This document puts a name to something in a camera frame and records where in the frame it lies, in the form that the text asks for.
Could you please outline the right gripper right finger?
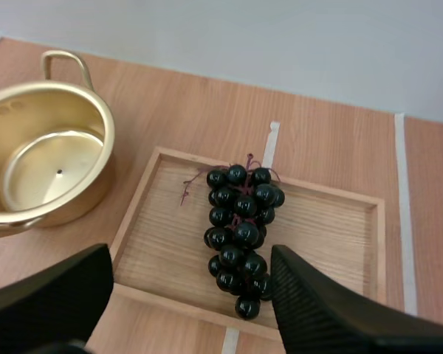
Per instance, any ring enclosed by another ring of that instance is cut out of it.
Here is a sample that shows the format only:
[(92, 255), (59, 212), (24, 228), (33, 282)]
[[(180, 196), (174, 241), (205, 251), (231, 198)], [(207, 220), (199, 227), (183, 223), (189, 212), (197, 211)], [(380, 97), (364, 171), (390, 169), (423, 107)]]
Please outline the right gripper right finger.
[(287, 246), (272, 247), (271, 281), (287, 353), (443, 353), (443, 325), (349, 290)]

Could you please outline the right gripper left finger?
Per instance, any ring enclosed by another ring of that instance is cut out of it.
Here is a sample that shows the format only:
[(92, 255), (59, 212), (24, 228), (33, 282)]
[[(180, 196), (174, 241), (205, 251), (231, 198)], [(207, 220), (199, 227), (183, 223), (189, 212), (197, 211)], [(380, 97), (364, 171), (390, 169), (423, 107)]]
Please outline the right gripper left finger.
[(0, 353), (88, 353), (113, 287), (100, 243), (0, 288)]

